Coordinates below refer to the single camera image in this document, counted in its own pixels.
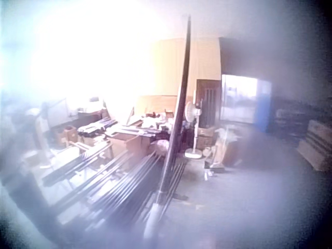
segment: fan base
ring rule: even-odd
[[[185,151],[185,157],[192,158],[192,159],[199,159],[202,157],[202,152],[199,149],[187,149]]]

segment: bright light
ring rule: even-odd
[[[77,1],[58,7],[37,29],[31,78],[50,98],[106,95],[134,100],[153,85],[150,44],[163,31],[137,1]]]

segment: open doorway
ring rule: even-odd
[[[221,120],[255,123],[259,90],[270,86],[269,82],[256,78],[235,75],[223,75],[223,96]]]

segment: bundle of metal pipes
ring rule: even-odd
[[[84,137],[95,137],[96,135],[102,134],[108,127],[117,124],[116,120],[110,118],[103,118],[97,122],[91,123],[87,126],[82,126],[77,129],[78,135]]]
[[[59,215],[76,202],[83,200],[83,198],[96,194],[110,179],[111,175],[116,173],[116,171],[120,169],[120,167],[128,161],[131,156],[132,154],[130,154],[127,150],[119,154],[116,158],[99,169],[96,174],[53,205],[51,208],[54,213]]]
[[[125,163],[131,166],[130,171],[96,199],[101,188]],[[70,222],[71,230],[82,234],[99,229],[131,228],[157,190],[162,164],[161,156],[155,152],[137,162],[134,155],[125,151],[52,206],[53,211],[59,215],[78,201],[94,199]]]
[[[70,179],[73,175],[75,175],[76,171],[81,171],[89,165],[95,163],[98,159],[98,155],[109,148],[109,146],[109,142],[100,143],[83,154],[80,154],[69,163],[45,176],[43,178],[44,186],[49,187],[65,179]]]
[[[184,169],[186,167],[186,163],[187,160],[186,159],[182,159],[181,161],[175,163],[174,167],[172,168],[170,175],[168,177],[168,191],[166,194],[166,198],[165,198],[165,203],[163,206],[163,210],[161,213],[161,217],[160,219],[162,219],[163,215],[165,214],[165,212],[167,211],[173,196],[175,194],[175,191],[180,183],[180,180],[182,178]],[[156,199],[156,196],[154,196],[150,202],[154,202]],[[150,214],[150,210],[151,210],[151,205],[146,209],[145,212],[142,213],[142,215],[140,216],[139,221],[142,223],[145,223],[149,217]]]
[[[152,153],[135,165],[112,189],[90,206],[82,217],[87,230],[107,226],[129,227],[140,217],[147,200],[156,191],[161,174],[161,156]]]

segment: beige wall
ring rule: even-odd
[[[152,45],[152,82],[141,95],[177,95],[182,80],[184,39],[160,40]],[[187,95],[193,96],[197,79],[221,79],[218,38],[193,39]]]

